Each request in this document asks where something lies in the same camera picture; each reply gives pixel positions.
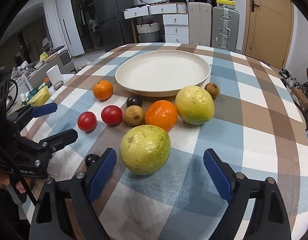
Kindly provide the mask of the person left hand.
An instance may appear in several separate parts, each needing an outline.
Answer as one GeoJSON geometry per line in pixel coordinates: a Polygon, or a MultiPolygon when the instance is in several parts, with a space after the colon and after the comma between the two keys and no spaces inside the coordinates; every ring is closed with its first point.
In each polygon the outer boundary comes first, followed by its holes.
{"type": "MultiPolygon", "coordinates": [[[[0,173],[0,189],[3,189],[5,186],[10,184],[10,178],[7,174],[0,173]]],[[[26,193],[25,188],[23,187],[23,185],[21,184],[20,181],[18,181],[16,183],[16,189],[20,192],[20,193],[26,193]]]]}

